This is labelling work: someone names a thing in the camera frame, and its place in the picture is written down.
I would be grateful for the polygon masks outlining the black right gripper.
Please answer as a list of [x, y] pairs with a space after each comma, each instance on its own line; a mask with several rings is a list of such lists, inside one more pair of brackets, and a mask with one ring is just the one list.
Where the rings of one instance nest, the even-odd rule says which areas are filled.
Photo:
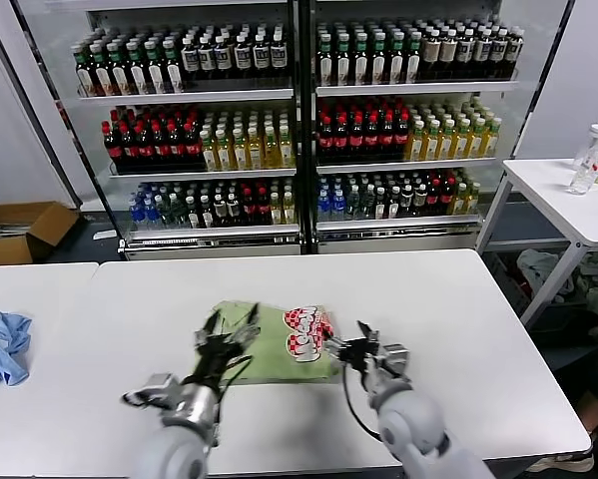
[[379, 343], [379, 331], [367, 323], [358, 321], [357, 326], [364, 341], [346, 341], [335, 335], [323, 337], [323, 350], [332, 358], [350, 366], [360, 374], [382, 366], [382, 346]]

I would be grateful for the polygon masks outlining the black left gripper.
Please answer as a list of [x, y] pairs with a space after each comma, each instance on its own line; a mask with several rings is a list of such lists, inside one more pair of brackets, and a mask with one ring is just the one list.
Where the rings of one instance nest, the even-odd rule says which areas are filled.
[[215, 332], [221, 312], [216, 309], [210, 314], [195, 332], [197, 363], [193, 370], [194, 383], [220, 384], [231, 368], [251, 359], [245, 354], [243, 345], [251, 345], [261, 332], [259, 310], [260, 304], [256, 302], [239, 322], [232, 339]]

